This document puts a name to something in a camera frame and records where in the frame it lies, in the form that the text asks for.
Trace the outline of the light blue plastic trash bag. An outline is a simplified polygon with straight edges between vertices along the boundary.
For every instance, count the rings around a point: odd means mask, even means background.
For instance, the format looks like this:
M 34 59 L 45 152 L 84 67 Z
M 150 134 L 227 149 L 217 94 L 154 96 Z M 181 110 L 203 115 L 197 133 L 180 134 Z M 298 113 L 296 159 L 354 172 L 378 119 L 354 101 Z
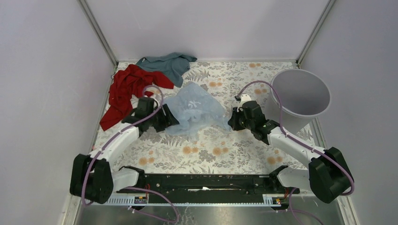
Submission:
M 178 93 L 166 97 L 164 103 L 178 121 L 166 128 L 168 135 L 186 135 L 188 140 L 199 139 L 199 131 L 209 126 L 231 130 L 223 106 L 211 94 L 196 83 L 189 83 Z

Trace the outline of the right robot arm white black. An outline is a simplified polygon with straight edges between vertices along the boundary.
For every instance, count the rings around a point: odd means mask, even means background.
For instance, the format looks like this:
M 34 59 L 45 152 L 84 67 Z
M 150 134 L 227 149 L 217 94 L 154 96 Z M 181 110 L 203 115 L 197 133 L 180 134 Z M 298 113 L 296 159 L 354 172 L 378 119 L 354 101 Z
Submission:
M 354 190 L 353 176 L 339 149 L 311 145 L 288 133 L 279 123 L 266 119 L 256 101 L 244 101 L 233 107 L 228 125 L 234 131 L 249 130 L 258 141 L 283 150 L 305 166 L 281 166 L 273 171 L 269 180 L 273 192 L 281 193 L 287 187 L 309 190 L 322 202 L 330 203 Z

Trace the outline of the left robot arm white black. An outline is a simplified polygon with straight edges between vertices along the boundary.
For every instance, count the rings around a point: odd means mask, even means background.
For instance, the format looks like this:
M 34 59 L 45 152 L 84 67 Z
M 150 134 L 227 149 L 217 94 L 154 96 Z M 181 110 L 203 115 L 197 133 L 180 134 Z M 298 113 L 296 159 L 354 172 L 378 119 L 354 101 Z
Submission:
M 144 170 L 123 166 L 113 172 L 113 165 L 127 147 L 149 128 L 161 132 L 179 122 L 166 103 L 141 97 L 137 107 L 127 114 L 122 123 L 126 126 L 99 149 L 74 158 L 69 192 L 80 197 L 85 204 L 104 204 L 112 193 L 128 187 L 135 193 L 143 191 L 147 186 Z

